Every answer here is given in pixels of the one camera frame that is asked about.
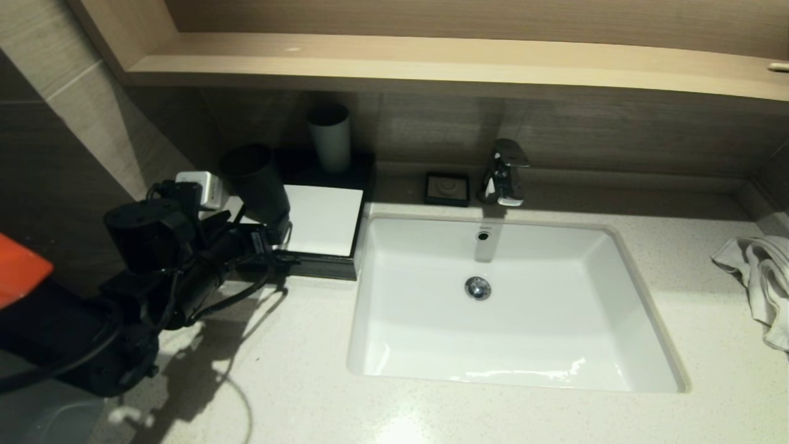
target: towel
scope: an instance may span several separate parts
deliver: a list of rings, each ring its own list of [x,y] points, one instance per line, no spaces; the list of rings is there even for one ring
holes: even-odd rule
[[[712,261],[748,289],[751,316],[768,327],[765,343],[789,352],[789,239],[731,239]]]

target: white sink basin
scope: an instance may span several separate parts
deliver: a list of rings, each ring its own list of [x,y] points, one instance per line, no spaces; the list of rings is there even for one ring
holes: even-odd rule
[[[487,240],[477,240],[481,231]],[[467,295],[470,277],[490,284],[487,299]],[[682,391],[643,295],[601,229],[374,219],[348,367],[459,382]]]

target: white speckled countertop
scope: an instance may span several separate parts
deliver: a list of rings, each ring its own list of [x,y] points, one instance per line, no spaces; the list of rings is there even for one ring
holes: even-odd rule
[[[388,181],[372,215],[481,217],[411,205],[420,195],[418,184]],[[621,235],[687,393],[351,374],[356,283],[291,277],[284,298],[266,288],[262,302],[163,336],[162,374],[108,403],[91,443],[787,442],[787,358],[762,343],[744,288],[709,259],[730,237],[761,234],[734,201],[561,186],[535,186],[527,200],[507,219]]]

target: chrome faucet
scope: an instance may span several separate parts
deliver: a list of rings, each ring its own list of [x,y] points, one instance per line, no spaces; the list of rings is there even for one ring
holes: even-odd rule
[[[488,161],[477,196],[484,204],[519,206],[523,203],[523,189],[518,177],[518,168],[528,167],[521,146],[510,139],[498,139]]]

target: backsplash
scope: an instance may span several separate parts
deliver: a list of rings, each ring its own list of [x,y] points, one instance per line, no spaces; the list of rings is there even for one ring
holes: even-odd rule
[[[481,164],[497,137],[536,167],[748,177],[789,140],[789,103],[534,85],[522,98],[204,88],[228,145],[309,145],[304,115],[351,110],[356,149],[379,160]]]
[[[789,141],[759,168],[756,181],[789,216]]]

